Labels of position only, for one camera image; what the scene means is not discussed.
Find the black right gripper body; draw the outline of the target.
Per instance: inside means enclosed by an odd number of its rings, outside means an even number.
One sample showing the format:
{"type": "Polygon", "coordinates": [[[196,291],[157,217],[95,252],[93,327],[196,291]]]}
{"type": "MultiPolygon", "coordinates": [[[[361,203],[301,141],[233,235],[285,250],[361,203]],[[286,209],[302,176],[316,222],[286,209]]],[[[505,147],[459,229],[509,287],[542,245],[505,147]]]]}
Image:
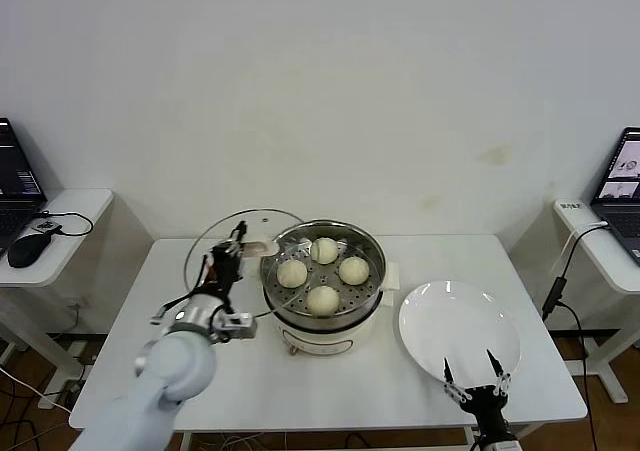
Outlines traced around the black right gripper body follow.
{"type": "Polygon", "coordinates": [[[466,401],[461,409],[472,414],[482,434],[508,434],[509,428],[502,415],[508,402],[507,393],[495,385],[467,388],[466,401]]]}

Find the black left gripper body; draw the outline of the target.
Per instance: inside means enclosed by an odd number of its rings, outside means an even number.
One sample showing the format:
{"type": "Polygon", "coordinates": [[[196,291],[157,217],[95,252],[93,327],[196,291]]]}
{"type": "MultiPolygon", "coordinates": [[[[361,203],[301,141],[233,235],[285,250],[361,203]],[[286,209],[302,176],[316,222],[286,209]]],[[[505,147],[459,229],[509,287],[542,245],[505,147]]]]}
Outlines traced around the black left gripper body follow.
{"type": "Polygon", "coordinates": [[[228,296],[233,285],[241,279],[241,263],[232,259],[232,246],[238,243],[219,243],[211,248],[211,265],[199,290],[211,296],[228,296]]]}

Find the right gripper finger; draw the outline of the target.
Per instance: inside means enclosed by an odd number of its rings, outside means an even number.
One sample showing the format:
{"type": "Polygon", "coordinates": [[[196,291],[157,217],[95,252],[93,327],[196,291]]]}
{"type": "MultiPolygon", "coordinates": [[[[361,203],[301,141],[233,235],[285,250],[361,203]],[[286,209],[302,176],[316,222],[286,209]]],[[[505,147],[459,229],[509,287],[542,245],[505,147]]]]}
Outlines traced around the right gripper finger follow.
{"type": "Polygon", "coordinates": [[[455,383],[447,359],[444,359],[444,381],[444,390],[454,402],[469,402],[472,400],[472,396],[455,383]]]}
{"type": "Polygon", "coordinates": [[[512,381],[512,375],[506,372],[502,367],[500,361],[491,353],[489,349],[486,350],[491,367],[495,374],[495,383],[490,386],[492,393],[496,397],[507,398],[508,391],[512,381]]]}

